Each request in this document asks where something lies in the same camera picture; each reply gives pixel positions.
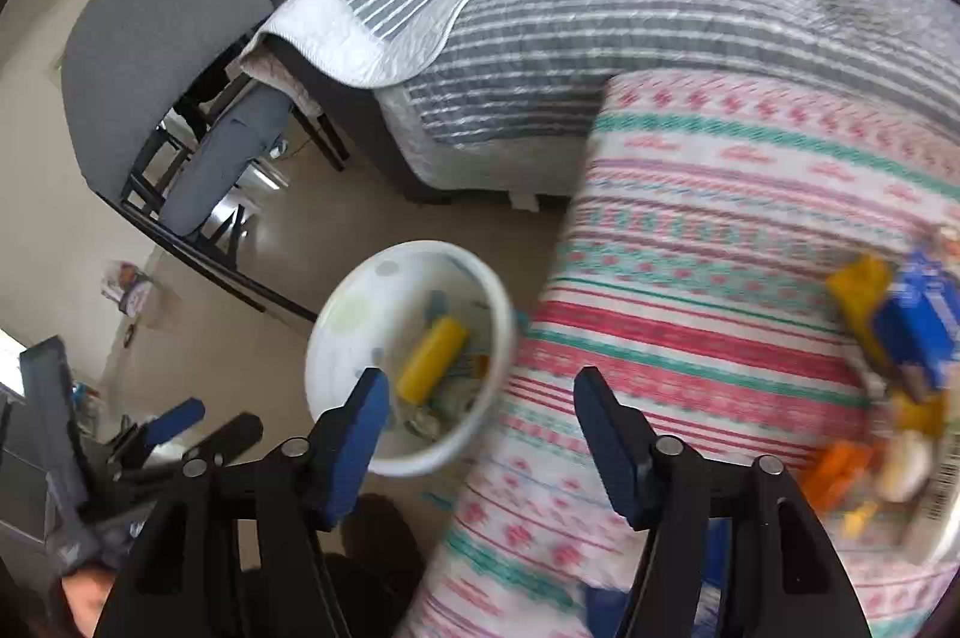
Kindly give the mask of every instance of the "white wall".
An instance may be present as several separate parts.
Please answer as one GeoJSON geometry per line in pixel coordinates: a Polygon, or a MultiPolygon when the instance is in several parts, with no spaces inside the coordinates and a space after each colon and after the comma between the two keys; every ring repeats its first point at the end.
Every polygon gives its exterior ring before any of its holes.
{"type": "Polygon", "coordinates": [[[104,264],[144,264],[153,246],[90,192],[70,145],[53,65],[86,1],[0,13],[0,329],[26,345],[59,333],[95,379],[122,319],[100,296],[104,264]]]}

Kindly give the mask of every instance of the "floor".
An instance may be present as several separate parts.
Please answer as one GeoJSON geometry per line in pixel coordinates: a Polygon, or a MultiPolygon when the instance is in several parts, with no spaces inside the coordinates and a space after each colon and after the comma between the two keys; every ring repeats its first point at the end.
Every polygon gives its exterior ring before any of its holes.
{"type": "MultiPolygon", "coordinates": [[[[315,146],[304,144],[299,127],[287,136],[291,151],[277,168],[290,187],[258,197],[262,211],[241,252],[248,274],[318,311],[339,281],[377,251],[405,240],[448,240],[486,261],[517,309],[534,305],[562,212],[514,211],[505,202],[415,205],[392,192],[358,154],[336,173],[315,146]]],[[[255,456],[305,434],[312,424],[302,388],[309,323],[260,314],[168,255],[150,270],[163,305],[128,348],[114,349],[107,372],[114,403],[132,413],[158,413],[198,396],[208,409],[199,432],[251,411],[265,428],[255,456]]],[[[366,488],[391,495],[421,549],[429,550],[445,527],[443,499],[452,496],[456,480],[454,468],[414,480],[371,476],[366,488]]]]}

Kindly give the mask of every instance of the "window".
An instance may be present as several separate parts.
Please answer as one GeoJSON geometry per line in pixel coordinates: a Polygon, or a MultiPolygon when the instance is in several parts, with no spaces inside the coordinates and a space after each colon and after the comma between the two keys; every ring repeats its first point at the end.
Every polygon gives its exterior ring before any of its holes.
{"type": "Polygon", "coordinates": [[[23,396],[20,379],[20,352],[24,346],[0,330],[0,384],[14,394],[23,396]]]}

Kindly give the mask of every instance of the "patterned tablecloth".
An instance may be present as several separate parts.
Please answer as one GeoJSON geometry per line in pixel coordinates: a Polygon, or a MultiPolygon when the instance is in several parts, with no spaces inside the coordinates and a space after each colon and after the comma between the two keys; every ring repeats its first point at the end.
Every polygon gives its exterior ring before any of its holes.
{"type": "MultiPolygon", "coordinates": [[[[584,365],[705,456],[772,453],[796,472],[862,437],[824,279],[960,221],[958,194],[957,141],[903,109],[737,74],[613,79],[499,416],[400,634],[587,636],[583,583],[629,589],[643,536],[611,510],[574,416],[584,365]]],[[[904,519],[882,512],[857,544],[833,533],[875,636],[915,633],[956,571],[902,561],[904,519]]]]}

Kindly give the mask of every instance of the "white bucket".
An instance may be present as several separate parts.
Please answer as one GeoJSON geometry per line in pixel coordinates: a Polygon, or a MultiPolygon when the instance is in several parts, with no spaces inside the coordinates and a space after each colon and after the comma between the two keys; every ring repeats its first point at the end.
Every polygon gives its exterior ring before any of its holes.
{"type": "Polygon", "coordinates": [[[330,295],[306,352],[306,399],[311,416],[342,406],[365,368],[400,377],[438,314],[469,330],[469,348],[490,356],[480,394],[459,424],[436,442],[403,425],[388,425],[370,469],[381,476],[418,476],[456,458],[496,401],[514,358],[517,328],[510,297],[496,274],[472,253],[436,240],[405,242],[354,269],[330,295]]]}

